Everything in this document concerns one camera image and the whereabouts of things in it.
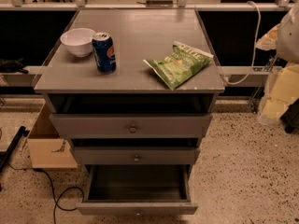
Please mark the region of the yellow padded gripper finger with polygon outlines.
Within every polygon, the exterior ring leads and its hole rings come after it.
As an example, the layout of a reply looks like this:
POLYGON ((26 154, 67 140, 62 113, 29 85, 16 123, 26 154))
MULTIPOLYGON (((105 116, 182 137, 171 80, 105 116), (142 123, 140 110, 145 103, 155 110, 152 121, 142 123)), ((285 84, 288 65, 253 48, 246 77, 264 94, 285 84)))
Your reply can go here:
POLYGON ((261 50, 276 49, 277 37, 278 37, 278 26, 275 25, 256 42, 256 48, 261 50))
POLYGON ((287 65, 268 77, 259 103, 257 120, 264 125, 277 122, 299 99, 299 64, 287 65))

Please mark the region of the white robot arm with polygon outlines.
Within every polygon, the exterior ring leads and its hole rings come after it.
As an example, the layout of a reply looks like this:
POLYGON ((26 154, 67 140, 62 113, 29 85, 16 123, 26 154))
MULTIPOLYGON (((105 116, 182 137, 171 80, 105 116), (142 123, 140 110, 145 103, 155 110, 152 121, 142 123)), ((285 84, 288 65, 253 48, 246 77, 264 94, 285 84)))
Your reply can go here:
POLYGON ((278 121, 299 99, 299 4, 296 3, 256 43, 261 50, 274 49, 276 55, 287 62, 279 72, 271 74, 264 87, 264 96, 259 104, 258 121, 272 124, 278 121))

